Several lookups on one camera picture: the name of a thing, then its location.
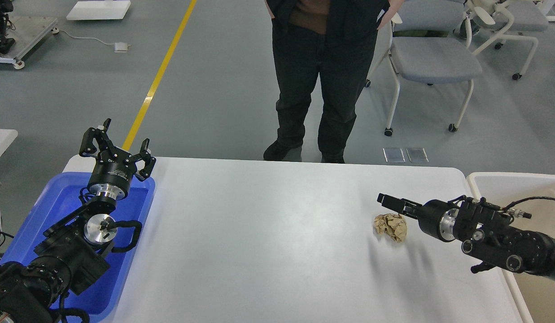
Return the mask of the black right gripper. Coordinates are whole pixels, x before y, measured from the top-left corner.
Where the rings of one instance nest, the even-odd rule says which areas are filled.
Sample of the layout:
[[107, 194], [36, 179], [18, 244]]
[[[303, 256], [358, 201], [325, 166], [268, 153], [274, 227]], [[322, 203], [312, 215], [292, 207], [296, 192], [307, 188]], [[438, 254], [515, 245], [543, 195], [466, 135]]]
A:
[[441, 200], [430, 200], [422, 205], [404, 198], [379, 193], [376, 199], [383, 207], [406, 217], [417, 219], [423, 233], [446, 243], [455, 240], [453, 228], [459, 207]]

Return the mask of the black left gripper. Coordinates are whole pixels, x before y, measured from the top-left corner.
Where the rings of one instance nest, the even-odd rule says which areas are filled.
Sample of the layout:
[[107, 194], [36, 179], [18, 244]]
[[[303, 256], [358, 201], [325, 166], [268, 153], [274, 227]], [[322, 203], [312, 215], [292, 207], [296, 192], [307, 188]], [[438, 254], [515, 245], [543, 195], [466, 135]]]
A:
[[[150, 139], [142, 141], [139, 153], [131, 155], [118, 150], [109, 139], [107, 131], [112, 119], [107, 118], [99, 127], [85, 131], [79, 148], [82, 157], [96, 157], [96, 164], [87, 184], [89, 193], [119, 201], [127, 197], [133, 176], [140, 182], [150, 178], [157, 159], [149, 149]], [[138, 169], [138, 162], [143, 162]]]

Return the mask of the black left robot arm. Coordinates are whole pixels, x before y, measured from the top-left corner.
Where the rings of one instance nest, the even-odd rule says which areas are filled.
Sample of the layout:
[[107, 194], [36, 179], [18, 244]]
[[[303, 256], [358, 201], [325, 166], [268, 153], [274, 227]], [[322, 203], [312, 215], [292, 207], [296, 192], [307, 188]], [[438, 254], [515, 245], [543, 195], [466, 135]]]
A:
[[139, 153], [116, 147], [107, 135], [111, 119], [87, 129], [79, 149], [82, 157], [96, 160], [92, 175], [80, 195], [82, 205], [44, 231], [28, 265], [0, 265], [0, 323], [66, 323], [90, 315], [66, 307], [70, 292], [79, 295], [110, 269], [110, 253], [134, 249], [143, 225], [137, 219], [116, 220], [111, 213], [125, 199], [134, 178], [150, 178], [156, 158], [144, 139]]

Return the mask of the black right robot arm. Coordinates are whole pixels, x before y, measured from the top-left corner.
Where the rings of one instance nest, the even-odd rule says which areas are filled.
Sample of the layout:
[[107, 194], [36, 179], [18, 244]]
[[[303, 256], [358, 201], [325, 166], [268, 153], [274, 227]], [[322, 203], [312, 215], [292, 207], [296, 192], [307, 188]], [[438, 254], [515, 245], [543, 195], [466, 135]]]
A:
[[417, 220], [421, 231], [435, 239], [446, 243], [460, 241], [464, 254], [481, 261], [472, 266], [474, 274], [498, 267], [555, 283], [555, 239], [513, 227], [516, 218], [532, 217], [516, 209], [516, 202], [501, 207], [484, 197], [460, 196], [450, 201], [418, 204], [382, 193], [377, 200], [383, 207]]

